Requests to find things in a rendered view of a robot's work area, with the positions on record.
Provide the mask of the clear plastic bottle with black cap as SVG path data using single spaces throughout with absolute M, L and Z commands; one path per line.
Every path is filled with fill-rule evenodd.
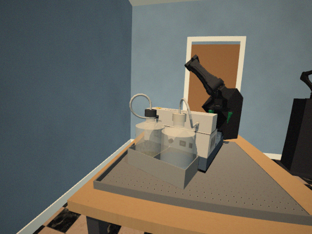
M 156 110 L 145 109 L 146 121 L 136 125 L 136 151 L 148 156 L 160 153 L 163 124 L 155 121 Z

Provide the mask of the clear plastic bottle with beige cap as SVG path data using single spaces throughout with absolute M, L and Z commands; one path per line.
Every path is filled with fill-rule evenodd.
M 195 132 L 184 127 L 186 113 L 173 113 L 172 121 L 161 131 L 160 160 L 186 169 L 193 161 Z

